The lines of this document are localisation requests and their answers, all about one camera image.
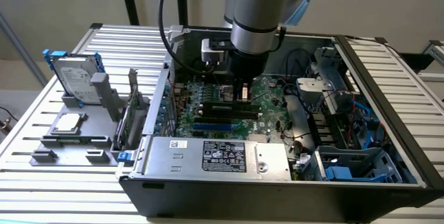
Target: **blue pcie slot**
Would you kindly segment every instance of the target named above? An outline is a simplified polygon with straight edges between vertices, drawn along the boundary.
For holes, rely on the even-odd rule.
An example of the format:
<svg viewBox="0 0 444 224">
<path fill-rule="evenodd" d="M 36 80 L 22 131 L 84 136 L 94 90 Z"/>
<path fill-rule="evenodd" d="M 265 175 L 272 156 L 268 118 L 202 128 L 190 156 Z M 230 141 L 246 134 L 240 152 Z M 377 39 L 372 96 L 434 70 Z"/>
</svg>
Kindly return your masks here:
<svg viewBox="0 0 444 224">
<path fill-rule="evenodd" d="M 230 124 L 194 124 L 193 129 L 230 131 Z"/>
</svg>

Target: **green circuit board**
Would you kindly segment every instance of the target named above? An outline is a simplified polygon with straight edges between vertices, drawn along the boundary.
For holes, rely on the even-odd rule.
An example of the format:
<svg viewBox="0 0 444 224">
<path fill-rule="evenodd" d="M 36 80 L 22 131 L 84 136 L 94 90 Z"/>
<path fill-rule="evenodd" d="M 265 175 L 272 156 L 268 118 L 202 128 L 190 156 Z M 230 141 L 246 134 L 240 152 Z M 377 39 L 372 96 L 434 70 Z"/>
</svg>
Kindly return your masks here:
<svg viewBox="0 0 444 224">
<path fill-rule="evenodd" d="M 249 134 L 266 134 L 269 130 L 269 142 L 282 142 L 280 133 L 276 131 L 276 122 L 280 121 L 281 126 L 284 126 L 289 121 L 286 107 L 281 105 L 282 88 L 281 86 L 270 88 L 269 82 L 274 83 L 276 79 L 260 76 L 250 86 L 250 98 L 253 99 L 261 95 L 252 102 L 252 105 L 260 106 L 261 114 L 258 119 L 234 119 L 232 131 L 205 130 L 202 131 L 204 138 L 246 140 Z M 193 125 L 194 118 L 200 117 L 198 106 L 202 102 L 221 102 L 230 99 L 229 95 L 222 92 L 226 86 L 204 84 L 196 81 L 184 83 L 185 95 L 182 95 L 182 98 L 185 99 L 185 103 L 180 103 L 184 101 L 182 99 L 176 99 L 176 102 L 178 102 L 176 137 L 194 137 Z"/>
</svg>

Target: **red cable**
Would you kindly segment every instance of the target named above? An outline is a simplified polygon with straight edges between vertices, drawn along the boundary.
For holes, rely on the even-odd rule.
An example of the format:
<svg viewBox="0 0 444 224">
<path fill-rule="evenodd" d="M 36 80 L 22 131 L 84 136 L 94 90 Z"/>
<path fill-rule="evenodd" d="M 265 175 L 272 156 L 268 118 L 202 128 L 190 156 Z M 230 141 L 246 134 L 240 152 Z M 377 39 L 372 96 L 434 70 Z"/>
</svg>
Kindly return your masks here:
<svg viewBox="0 0 444 224">
<path fill-rule="evenodd" d="M 386 130 L 385 130 L 385 126 L 384 126 L 384 124 L 380 122 L 380 126 L 382 127 L 382 141 L 385 140 L 385 132 L 386 132 Z"/>
<path fill-rule="evenodd" d="M 356 100 L 354 100 L 354 94 L 349 91 L 349 93 L 352 94 L 353 96 L 353 110 L 352 110 L 352 113 L 354 113 L 356 111 Z M 348 143 L 346 143 L 346 149 L 348 149 L 348 146 L 349 146 L 349 143 L 352 141 L 352 121 L 354 119 L 354 115 L 350 114 L 349 116 L 349 125 L 348 125 Z"/>
</svg>

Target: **aluminum extrusion table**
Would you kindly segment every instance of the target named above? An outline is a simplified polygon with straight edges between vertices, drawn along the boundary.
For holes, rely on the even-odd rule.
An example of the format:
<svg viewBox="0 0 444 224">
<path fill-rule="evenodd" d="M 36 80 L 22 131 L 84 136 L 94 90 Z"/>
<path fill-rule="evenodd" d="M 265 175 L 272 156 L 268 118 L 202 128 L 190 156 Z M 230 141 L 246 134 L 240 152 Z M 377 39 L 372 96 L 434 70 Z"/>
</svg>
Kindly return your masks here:
<svg viewBox="0 0 444 224">
<path fill-rule="evenodd" d="M 424 82 L 385 47 L 350 41 L 376 83 L 444 176 L 444 116 Z M 128 70 L 138 69 L 138 89 L 152 96 L 165 49 L 158 29 L 101 25 L 89 29 L 73 52 L 98 51 L 112 87 L 129 93 Z M 137 214 L 114 176 L 116 167 L 32 167 L 40 145 L 62 107 L 62 88 L 53 77 L 0 144 L 0 220 L 56 223 L 229 223 L 214 220 L 146 219 Z M 377 224 L 444 222 L 444 199 L 422 208 L 400 208 Z"/>
</svg>

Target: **power supply label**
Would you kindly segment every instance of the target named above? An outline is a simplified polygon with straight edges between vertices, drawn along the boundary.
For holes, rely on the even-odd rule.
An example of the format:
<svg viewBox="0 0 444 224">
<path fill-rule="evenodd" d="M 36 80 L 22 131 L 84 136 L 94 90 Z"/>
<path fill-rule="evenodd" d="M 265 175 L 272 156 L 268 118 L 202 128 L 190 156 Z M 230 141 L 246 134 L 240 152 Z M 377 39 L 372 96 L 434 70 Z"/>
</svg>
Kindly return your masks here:
<svg viewBox="0 0 444 224">
<path fill-rule="evenodd" d="M 202 142 L 201 168 L 213 172 L 246 172 L 242 142 Z"/>
</svg>

